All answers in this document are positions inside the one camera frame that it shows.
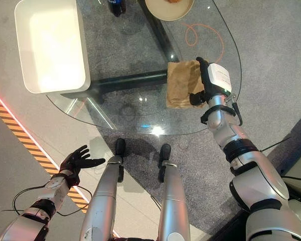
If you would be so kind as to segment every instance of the bottle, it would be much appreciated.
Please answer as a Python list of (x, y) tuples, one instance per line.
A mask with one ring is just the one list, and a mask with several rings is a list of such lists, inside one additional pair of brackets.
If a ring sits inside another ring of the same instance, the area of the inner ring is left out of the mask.
[(108, 0), (108, 5), (110, 11), (119, 17), (121, 14), (126, 12), (126, 2), (125, 0)]

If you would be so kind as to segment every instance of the white tray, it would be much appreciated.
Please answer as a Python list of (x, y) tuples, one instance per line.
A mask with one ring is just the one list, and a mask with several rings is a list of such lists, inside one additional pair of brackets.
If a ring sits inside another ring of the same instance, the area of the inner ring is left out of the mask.
[(90, 85), (76, 0), (22, 0), (15, 20), (24, 84), (32, 93), (77, 92)]

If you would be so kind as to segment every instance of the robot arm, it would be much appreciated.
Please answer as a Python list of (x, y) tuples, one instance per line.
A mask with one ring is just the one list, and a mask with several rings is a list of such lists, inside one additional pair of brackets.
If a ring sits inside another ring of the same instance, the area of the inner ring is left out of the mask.
[[(235, 175), (230, 190), (239, 205), (250, 212), (246, 240), (301, 240), (301, 220), (290, 209), (287, 187), (266, 156), (259, 152), (239, 124), (241, 117), (231, 95), (228, 71), (202, 58), (201, 77), (205, 92), (201, 102), (209, 109), (201, 122), (207, 124)], [(232, 102), (234, 110), (227, 103)]]
[(42, 241), (49, 231), (49, 222), (62, 206), (72, 186), (78, 185), (81, 168), (95, 167), (105, 159), (87, 159), (89, 150), (82, 146), (61, 164), (58, 174), (52, 176), (37, 200), (5, 229), (0, 241)]

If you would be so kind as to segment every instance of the glass table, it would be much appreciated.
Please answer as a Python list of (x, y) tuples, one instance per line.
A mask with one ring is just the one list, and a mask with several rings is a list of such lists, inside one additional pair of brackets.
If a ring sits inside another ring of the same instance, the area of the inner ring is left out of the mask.
[(206, 128), (206, 108), (166, 107), (167, 64), (200, 56), (225, 67), (232, 92), (240, 88), (236, 46), (211, 0), (195, 0), (183, 18), (155, 18), (144, 0), (126, 0), (116, 18), (106, 0), (78, 0), (84, 23), (91, 85), (84, 92), (47, 95), (79, 121), (124, 132), (182, 135)]

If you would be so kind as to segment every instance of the yellow and black stripe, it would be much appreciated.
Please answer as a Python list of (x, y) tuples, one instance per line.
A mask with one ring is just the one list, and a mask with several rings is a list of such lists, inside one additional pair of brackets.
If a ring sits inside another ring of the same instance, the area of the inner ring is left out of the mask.
[[(55, 165), (47, 158), (47, 156), (40, 150), (39, 146), (33, 141), (33, 138), (27, 134), (24, 129), (18, 124), (15, 117), (12, 116), (8, 109), (0, 102), (0, 118), (7, 125), (7, 127), (13, 132), (18, 140), (24, 145), (24, 147), (31, 153), (31, 155), (37, 160), (37, 162), (50, 174), (50, 176), (59, 172)], [(86, 200), (74, 189), (70, 188), (68, 196), (79, 207), (82, 208), (87, 205)], [(87, 208), (82, 209), (84, 213), (87, 212)]]

